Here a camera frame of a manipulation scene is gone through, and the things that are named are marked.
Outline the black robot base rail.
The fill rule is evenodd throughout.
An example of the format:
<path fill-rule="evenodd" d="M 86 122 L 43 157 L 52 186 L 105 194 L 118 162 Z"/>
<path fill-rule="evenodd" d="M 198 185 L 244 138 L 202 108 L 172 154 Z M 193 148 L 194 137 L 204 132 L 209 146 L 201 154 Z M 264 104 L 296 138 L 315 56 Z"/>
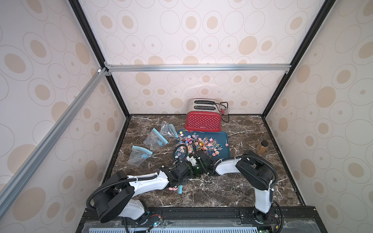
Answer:
<path fill-rule="evenodd" d="M 315 207 L 273 207 L 269 219 L 257 223 L 251 207 L 150 208 L 138 224 L 130 218 L 100 223 L 86 211 L 78 233 L 325 233 Z"/>

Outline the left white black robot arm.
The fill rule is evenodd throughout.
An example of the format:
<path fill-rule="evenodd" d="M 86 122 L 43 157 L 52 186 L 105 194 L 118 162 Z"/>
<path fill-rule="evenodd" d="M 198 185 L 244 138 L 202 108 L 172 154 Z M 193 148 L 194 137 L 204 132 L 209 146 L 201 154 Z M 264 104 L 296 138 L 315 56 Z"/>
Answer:
<path fill-rule="evenodd" d="M 145 207 L 141 201 L 133 200 L 133 197 L 154 190 L 185 185 L 192 175 L 193 169 L 185 161 L 140 176 L 127 176 L 123 171 L 119 171 L 90 194 L 86 207 L 97 213 L 101 223 L 117 217 L 137 220 L 145 214 Z"/>

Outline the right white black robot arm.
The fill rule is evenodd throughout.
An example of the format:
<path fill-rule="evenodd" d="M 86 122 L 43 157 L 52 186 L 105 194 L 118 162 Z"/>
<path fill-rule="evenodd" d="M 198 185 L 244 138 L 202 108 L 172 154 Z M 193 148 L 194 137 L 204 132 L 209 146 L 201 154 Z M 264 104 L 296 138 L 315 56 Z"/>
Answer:
<path fill-rule="evenodd" d="M 277 172 L 269 161 L 251 150 L 240 156 L 214 161 L 199 150 L 189 155 L 186 160 L 193 165 L 195 176 L 200 174 L 221 176 L 240 173 L 254 188 L 253 219 L 257 223 L 264 223 L 268 220 L 273 203 L 274 186 L 278 182 Z"/>

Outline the candy ziploc bag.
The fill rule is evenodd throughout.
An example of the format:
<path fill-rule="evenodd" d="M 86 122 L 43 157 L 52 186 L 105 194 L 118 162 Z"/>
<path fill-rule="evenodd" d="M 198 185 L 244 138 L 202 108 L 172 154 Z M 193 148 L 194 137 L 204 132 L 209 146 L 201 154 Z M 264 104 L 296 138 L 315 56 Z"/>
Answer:
<path fill-rule="evenodd" d="M 153 128 L 143 144 L 147 146 L 150 150 L 158 150 L 159 148 L 167 145 L 168 140 L 155 128 Z"/>
<path fill-rule="evenodd" d="M 152 155 L 153 152 L 146 148 L 133 146 L 127 164 L 139 168 L 140 165 Z"/>
<path fill-rule="evenodd" d="M 169 124 L 166 121 L 161 122 L 160 134 L 165 138 L 177 138 L 178 133 L 173 124 Z"/>
<path fill-rule="evenodd" d="M 182 194 L 183 186 L 179 185 L 179 186 L 169 187 L 169 190 L 170 191 L 176 191 L 178 194 Z"/>

